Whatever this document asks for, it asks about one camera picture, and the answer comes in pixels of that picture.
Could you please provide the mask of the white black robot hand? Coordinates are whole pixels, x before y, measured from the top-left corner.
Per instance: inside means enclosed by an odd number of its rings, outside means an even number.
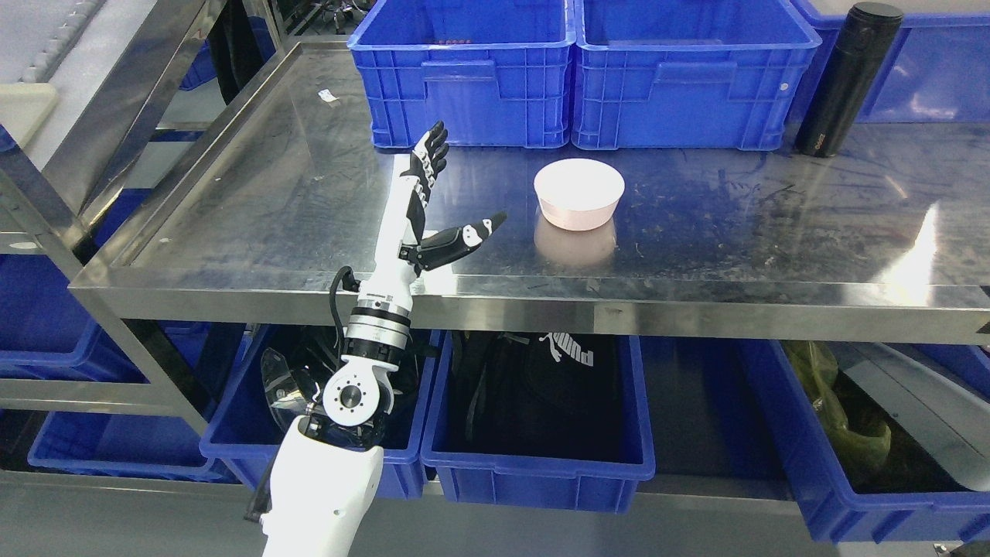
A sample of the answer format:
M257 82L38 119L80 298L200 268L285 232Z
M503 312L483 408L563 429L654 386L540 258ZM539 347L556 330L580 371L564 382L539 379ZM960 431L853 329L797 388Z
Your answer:
M508 215L494 213L425 236L425 211L448 165L449 131L438 121L411 149L407 169L391 181L374 252L374 271L361 282L360 295L396 300L411 295L423 271L445 267L480 250Z

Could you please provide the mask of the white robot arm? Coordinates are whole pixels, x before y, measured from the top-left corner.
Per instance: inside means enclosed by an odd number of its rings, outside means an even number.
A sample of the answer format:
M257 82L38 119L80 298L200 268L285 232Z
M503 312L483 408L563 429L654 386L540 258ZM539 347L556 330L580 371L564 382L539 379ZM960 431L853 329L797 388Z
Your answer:
M289 426L259 521L265 556L347 556L384 469L381 438L394 407L390 374L408 344L411 297L358 296L337 332L339 367L314 408Z

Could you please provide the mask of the blue bin under arm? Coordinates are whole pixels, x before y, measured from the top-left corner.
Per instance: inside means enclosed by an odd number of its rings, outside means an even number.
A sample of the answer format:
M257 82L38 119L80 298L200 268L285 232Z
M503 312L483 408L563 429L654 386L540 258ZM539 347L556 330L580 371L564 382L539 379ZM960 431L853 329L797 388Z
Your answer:
M427 472L420 456L436 365L443 332L415 330L411 349L393 377L396 403L382 440L383 473L378 498L411 500L423 494ZM290 366L325 362L326 357L305 356L306 346L318 351L333 348L335 332L329 326L264 325L245 353L243 362L227 379L219 408L213 413L200 448L206 457L223 460L250 489L257 489L275 458L293 413L273 410L266 391L270 373L263 369L265 352L288 358Z

